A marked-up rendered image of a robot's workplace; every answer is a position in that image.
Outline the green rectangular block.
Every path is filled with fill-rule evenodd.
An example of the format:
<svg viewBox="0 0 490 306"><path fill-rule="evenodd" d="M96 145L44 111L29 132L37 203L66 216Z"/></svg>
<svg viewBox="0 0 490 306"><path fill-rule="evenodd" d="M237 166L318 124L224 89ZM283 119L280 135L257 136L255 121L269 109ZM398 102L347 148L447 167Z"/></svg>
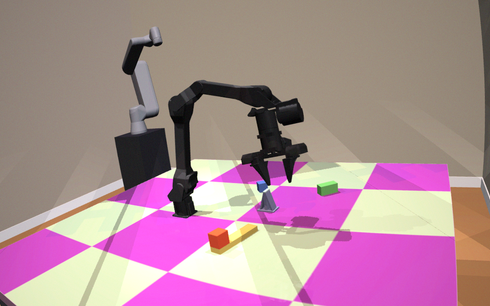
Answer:
<svg viewBox="0 0 490 306"><path fill-rule="evenodd" d="M335 181L317 184L317 193L320 196L324 196L326 194L337 193L337 192L338 192L338 183Z"/></svg>

